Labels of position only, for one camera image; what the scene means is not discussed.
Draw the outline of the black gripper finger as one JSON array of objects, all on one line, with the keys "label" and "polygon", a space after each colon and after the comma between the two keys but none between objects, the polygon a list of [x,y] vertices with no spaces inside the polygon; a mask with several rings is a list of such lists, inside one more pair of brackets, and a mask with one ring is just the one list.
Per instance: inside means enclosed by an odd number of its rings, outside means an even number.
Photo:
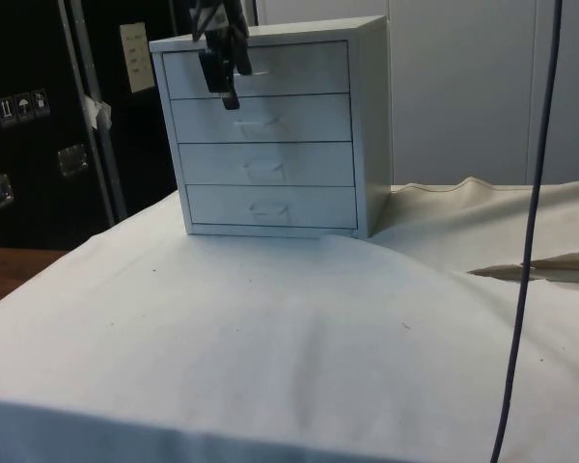
[{"label": "black gripper finger", "polygon": [[192,39],[206,38],[207,48],[199,53],[203,74],[211,93],[219,93],[222,80],[222,67],[219,58],[222,27],[216,22],[221,1],[187,1]]},{"label": "black gripper finger", "polygon": [[234,73],[251,74],[248,56],[249,31],[240,1],[223,1],[228,26],[221,30],[220,56],[226,89],[220,94],[226,110],[237,110],[239,100],[234,85]]}]

